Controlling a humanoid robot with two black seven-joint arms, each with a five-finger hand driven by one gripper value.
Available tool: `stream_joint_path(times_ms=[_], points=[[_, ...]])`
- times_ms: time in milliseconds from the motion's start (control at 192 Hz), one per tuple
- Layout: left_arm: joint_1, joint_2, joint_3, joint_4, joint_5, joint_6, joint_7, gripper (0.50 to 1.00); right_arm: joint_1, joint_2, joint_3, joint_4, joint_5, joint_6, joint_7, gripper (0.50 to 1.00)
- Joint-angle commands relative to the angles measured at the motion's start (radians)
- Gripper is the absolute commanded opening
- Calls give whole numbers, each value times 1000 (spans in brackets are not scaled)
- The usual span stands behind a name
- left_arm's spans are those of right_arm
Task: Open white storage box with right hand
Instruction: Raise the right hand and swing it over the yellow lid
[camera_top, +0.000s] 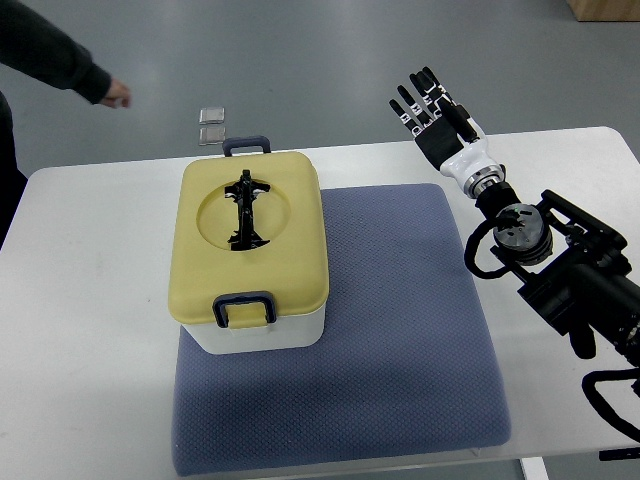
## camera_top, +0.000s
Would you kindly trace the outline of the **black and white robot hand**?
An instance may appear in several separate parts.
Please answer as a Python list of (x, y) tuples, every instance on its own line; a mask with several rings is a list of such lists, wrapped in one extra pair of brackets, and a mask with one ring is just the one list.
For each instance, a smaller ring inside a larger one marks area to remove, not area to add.
[(454, 179), (471, 199), (503, 182), (505, 169), (489, 156), (485, 133), (433, 71), (423, 67), (409, 80), (415, 92), (400, 85), (401, 99), (389, 105), (434, 169)]

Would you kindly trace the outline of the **person's hand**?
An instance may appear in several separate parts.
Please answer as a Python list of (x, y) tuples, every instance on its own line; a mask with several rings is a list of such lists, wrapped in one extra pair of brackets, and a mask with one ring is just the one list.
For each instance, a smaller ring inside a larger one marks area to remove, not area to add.
[(112, 109), (129, 108), (131, 106), (131, 90), (125, 83), (113, 77), (106, 94), (98, 104)]

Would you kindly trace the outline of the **dark sleeved forearm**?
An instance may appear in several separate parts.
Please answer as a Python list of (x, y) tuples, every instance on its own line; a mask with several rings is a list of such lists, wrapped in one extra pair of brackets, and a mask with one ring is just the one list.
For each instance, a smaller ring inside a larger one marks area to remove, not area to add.
[(92, 104), (115, 106), (112, 76), (91, 53), (19, 1), (1, 3), (1, 63)]

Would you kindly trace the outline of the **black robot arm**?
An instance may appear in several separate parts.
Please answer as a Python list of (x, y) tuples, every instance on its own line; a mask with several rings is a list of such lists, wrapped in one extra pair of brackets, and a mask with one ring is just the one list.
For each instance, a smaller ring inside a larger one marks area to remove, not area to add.
[(524, 204), (499, 182), (476, 206), (485, 219), (464, 252), (474, 276), (514, 274), (521, 298), (569, 337), (578, 357), (593, 358), (601, 335), (631, 365), (639, 364), (639, 286), (628, 277), (632, 266), (619, 232), (550, 190), (538, 204)]

